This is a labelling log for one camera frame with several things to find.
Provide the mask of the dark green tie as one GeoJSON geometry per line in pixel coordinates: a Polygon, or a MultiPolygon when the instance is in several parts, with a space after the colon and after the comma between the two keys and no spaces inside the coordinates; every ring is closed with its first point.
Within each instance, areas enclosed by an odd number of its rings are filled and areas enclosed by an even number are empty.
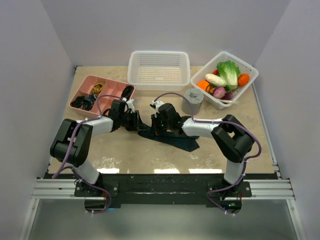
{"type": "Polygon", "coordinates": [[[193,152],[200,148],[197,143],[198,136],[177,136],[173,132],[165,132],[162,135],[156,135],[150,126],[146,126],[145,130],[139,130],[138,135],[156,142],[176,147],[180,150],[193,152]]]}

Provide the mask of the pink divided tray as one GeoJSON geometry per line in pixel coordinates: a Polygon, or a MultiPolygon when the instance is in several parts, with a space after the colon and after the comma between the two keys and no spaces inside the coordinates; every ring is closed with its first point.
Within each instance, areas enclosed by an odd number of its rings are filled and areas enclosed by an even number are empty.
{"type": "MultiPolygon", "coordinates": [[[[95,118],[100,113],[109,109],[112,105],[113,100],[118,100],[126,86],[132,86],[129,83],[121,82],[109,78],[103,78],[95,75],[88,75],[82,80],[78,87],[76,87],[75,93],[73,94],[71,100],[69,101],[69,107],[74,110],[77,114],[85,116],[88,118],[95,118]],[[86,111],[81,108],[71,107],[70,103],[76,99],[78,96],[87,97],[92,94],[92,88],[97,83],[104,83],[104,88],[100,94],[95,94],[96,100],[91,110],[86,111]]],[[[135,87],[134,91],[130,97],[133,99],[135,97],[135,87]]]]}

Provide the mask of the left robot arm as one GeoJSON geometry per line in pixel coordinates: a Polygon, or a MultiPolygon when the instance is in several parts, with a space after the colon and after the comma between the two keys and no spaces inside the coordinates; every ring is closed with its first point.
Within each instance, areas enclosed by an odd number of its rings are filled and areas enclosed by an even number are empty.
{"type": "Polygon", "coordinates": [[[50,147],[50,155],[61,165],[52,176],[70,168],[86,184],[86,191],[92,196],[99,196],[104,190],[104,184],[99,181],[100,173],[88,160],[92,137],[112,133],[119,128],[128,132],[144,130],[138,110],[135,110],[135,100],[115,99],[110,109],[102,115],[85,120],[64,119],[50,147]]]}

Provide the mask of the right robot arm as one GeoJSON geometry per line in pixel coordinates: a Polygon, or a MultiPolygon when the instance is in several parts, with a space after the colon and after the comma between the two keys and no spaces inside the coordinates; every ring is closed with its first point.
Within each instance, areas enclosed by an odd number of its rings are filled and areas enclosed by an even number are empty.
{"type": "Polygon", "coordinates": [[[233,197],[241,190],[239,181],[244,174],[245,157],[251,151],[254,139],[233,115],[221,119],[197,119],[180,116],[170,103],[153,101],[150,106],[155,110],[151,115],[151,127],[156,135],[170,131],[179,137],[214,139],[227,159],[223,192],[233,197]]]}

